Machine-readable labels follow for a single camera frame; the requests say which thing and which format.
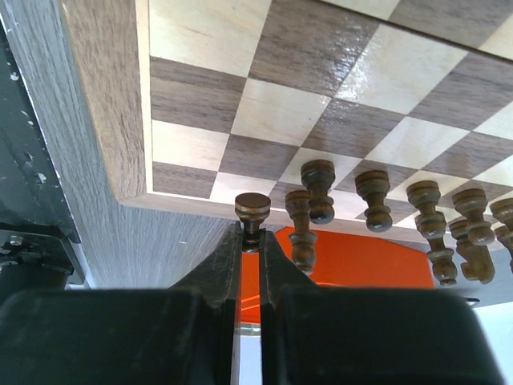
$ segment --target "chess piece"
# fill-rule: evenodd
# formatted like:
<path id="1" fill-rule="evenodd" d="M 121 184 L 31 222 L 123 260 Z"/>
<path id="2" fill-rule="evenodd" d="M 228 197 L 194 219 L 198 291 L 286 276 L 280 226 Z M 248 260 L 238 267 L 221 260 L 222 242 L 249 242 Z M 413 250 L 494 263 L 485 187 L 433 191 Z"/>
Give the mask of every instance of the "chess piece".
<path id="1" fill-rule="evenodd" d="M 313 244 L 317 235 L 310 231 L 308 191 L 289 192 L 285 197 L 285 208 L 290 219 L 294 221 L 294 232 L 289 235 L 292 243 L 292 260 L 299 270 L 310 275 L 315 264 L 315 249 Z"/>
<path id="2" fill-rule="evenodd" d="M 500 226 L 495 229 L 495 235 L 497 236 L 497 241 L 503 244 L 503 246 L 510 252 L 511 261 L 511 273 L 513 274 L 513 233 L 506 226 Z"/>
<path id="3" fill-rule="evenodd" d="M 258 253 L 260 225 L 271 212 L 271 200 L 265 195 L 247 192 L 235 198 L 235 214 L 244 225 L 242 251 Z"/>
<path id="4" fill-rule="evenodd" d="M 357 194 L 369 205 L 364 212 L 367 229 L 382 233 L 392 227 L 390 208 L 385 206 L 385 197 L 390 190 L 388 174 L 384 171 L 364 172 L 356 177 L 354 183 Z"/>
<path id="5" fill-rule="evenodd" d="M 426 256 L 433 264 L 433 275 L 443 286 L 454 285 L 458 276 L 456 265 L 452 262 L 454 251 L 443 242 L 446 219 L 443 213 L 436 211 L 440 199 L 438 184 L 424 180 L 409 186 L 406 193 L 408 201 L 420 211 L 420 215 L 415 217 L 415 224 L 430 245 L 431 251 Z"/>
<path id="6" fill-rule="evenodd" d="M 484 220 L 483 213 L 487 208 L 488 200 L 480 188 L 471 188 L 453 195 L 454 208 L 467 220 L 468 239 L 474 245 L 485 246 L 492 243 L 495 234 L 491 230 L 491 223 Z"/>
<path id="7" fill-rule="evenodd" d="M 510 231 L 513 231 L 513 198 L 495 202 L 490 205 L 490 211 L 495 219 L 504 223 Z"/>
<path id="8" fill-rule="evenodd" d="M 486 246 L 474 245 L 468 239 L 467 220 L 456 221 L 449 226 L 450 235 L 456 240 L 456 251 L 467 262 L 461 264 L 463 277 L 469 281 L 487 284 L 494 279 L 495 267 Z"/>
<path id="9" fill-rule="evenodd" d="M 328 190 L 335 181 L 335 167 L 328 160 L 312 160 L 301 167 L 301 183 L 310 191 L 310 220 L 318 225 L 330 223 L 335 217 L 333 199 Z"/>

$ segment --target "orange surface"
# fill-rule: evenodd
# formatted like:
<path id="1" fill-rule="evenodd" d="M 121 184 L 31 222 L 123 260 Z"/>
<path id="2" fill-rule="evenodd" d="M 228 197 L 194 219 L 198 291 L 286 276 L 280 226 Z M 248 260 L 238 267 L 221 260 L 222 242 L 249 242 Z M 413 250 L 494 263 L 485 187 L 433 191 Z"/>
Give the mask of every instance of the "orange surface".
<path id="1" fill-rule="evenodd" d="M 290 259 L 285 228 L 276 233 Z M 317 261 L 310 276 L 323 286 L 434 288 L 426 255 L 379 238 L 315 231 Z M 242 322 L 259 323 L 258 254 L 242 257 Z"/>

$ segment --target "wooden board edge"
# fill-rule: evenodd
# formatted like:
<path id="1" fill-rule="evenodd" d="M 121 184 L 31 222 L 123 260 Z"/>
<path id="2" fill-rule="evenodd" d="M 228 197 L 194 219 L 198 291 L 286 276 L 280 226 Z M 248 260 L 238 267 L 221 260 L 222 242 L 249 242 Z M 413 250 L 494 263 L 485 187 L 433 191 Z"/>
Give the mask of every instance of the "wooden board edge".
<path id="1" fill-rule="evenodd" d="M 219 217 L 236 220 L 237 217 L 234 211 L 234 205 L 227 205 L 222 203 L 196 201 L 187 198 L 169 197 L 151 192 L 146 192 L 138 197 L 132 197 L 120 202 L 122 205 L 137 207 L 141 209 L 163 210 L 174 213 L 187 213 L 192 215 L 201 215 L 204 217 Z M 289 215 L 284 211 L 271 210 L 271 215 L 265 220 L 265 224 L 280 225 L 280 226 L 293 226 L 292 220 Z M 424 238 L 416 229 L 406 229 L 399 227 L 392 227 L 384 233 L 371 233 L 364 222 L 347 221 L 335 219 L 328 225 L 315 225 L 310 224 L 311 229 L 331 231 L 335 233 L 345 233 L 352 235 L 359 235 L 363 237 L 379 237 L 382 239 L 407 241 L 416 243 L 427 243 Z M 449 247 L 455 247 L 456 241 L 446 234 L 444 240 Z M 500 248 L 494 242 L 489 246 L 490 250 Z"/>
<path id="2" fill-rule="evenodd" d="M 147 15 L 141 3 L 60 2 L 109 184 L 118 201 L 146 193 L 146 158 L 151 159 L 144 132 L 145 115 L 151 114 L 151 110 L 144 111 L 149 95 L 141 92 L 149 82 L 149 47 L 143 49 L 147 63 L 139 63 L 139 41 L 146 37 L 138 34 L 138 27 L 147 26 L 140 21 Z M 147 70 L 144 78 L 141 70 Z M 143 90 L 149 92 L 149 83 Z"/>

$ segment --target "white wall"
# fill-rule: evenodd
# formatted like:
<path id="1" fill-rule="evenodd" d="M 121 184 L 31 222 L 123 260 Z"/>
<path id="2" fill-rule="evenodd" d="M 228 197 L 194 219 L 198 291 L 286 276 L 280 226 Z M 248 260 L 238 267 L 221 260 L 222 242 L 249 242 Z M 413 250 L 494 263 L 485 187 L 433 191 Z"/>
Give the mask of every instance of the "white wall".
<path id="1" fill-rule="evenodd" d="M 475 309 L 506 384 L 513 385 L 513 302 Z"/>
<path id="2" fill-rule="evenodd" d="M 261 385 L 260 337 L 240 337 L 240 385 Z"/>

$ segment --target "screw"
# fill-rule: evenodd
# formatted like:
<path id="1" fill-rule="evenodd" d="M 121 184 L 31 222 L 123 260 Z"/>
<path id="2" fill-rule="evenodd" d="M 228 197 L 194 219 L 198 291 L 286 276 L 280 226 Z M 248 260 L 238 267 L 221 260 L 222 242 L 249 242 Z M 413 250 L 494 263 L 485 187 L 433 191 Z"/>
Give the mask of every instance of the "screw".
<path id="1" fill-rule="evenodd" d="M 18 235 L 11 235 L 9 243 L 11 243 L 12 246 L 21 246 L 23 243 L 23 238 L 19 237 Z"/>

